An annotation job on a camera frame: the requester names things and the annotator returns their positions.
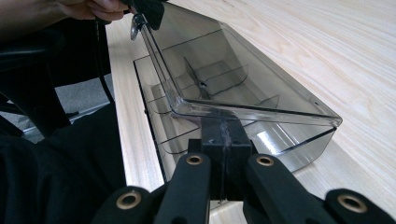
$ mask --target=black metal mount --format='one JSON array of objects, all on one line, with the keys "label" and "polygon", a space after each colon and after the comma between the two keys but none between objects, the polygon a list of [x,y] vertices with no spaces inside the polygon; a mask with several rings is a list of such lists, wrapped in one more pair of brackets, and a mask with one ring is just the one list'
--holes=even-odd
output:
[{"label": "black metal mount", "polygon": [[208,223],[210,200],[243,201],[247,223],[396,223],[352,190],[310,194],[280,160],[256,152],[237,118],[217,113],[201,118],[202,139],[190,140],[171,181],[151,193],[119,189],[93,223]]}]

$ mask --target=wood grain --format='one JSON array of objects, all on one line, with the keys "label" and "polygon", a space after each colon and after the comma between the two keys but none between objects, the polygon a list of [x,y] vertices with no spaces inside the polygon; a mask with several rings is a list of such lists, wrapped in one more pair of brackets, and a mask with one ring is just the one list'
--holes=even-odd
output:
[{"label": "wood grain", "polygon": [[[295,173],[310,192],[354,189],[396,217],[395,1],[171,3],[228,23],[343,118],[323,155]],[[132,65],[147,52],[129,26],[126,17],[107,27],[124,163],[128,184],[155,189],[162,178]],[[235,214],[240,204],[211,222]]]}]

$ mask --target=hand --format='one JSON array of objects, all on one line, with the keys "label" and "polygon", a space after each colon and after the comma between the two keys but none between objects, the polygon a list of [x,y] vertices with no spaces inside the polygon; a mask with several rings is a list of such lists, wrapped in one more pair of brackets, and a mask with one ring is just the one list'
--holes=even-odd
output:
[{"label": "hand", "polygon": [[98,17],[104,21],[116,21],[128,9],[120,0],[57,0],[66,17],[78,20],[93,20]]}]

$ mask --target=person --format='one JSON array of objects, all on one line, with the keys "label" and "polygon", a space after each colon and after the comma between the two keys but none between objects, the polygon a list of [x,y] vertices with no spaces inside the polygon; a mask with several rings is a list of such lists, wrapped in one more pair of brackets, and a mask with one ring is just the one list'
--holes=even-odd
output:
[{"label": "person", "polygon": [[[118,20],[125,8],[118,0],[2,0],[1,41],[65,18]],[[114,104],[37,144],[0,135],[3,223],[89,223],[106,198],[125,185]]]},{"label": "person", "polygon": [[1,0],[0,43],[65,18],[119,20],[126,9],[128,7],[119,0]]}]

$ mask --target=clear plastic lid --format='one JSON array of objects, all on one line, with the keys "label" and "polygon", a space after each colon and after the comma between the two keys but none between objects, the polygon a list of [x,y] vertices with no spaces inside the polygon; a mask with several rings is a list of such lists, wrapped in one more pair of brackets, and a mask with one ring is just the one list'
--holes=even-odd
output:
[{"label": "clear plastic lid", "polygon": [[230,26],[164,4],[158,31],[142,28],[172,111],[242,120],[339,126],[341,118]]}]

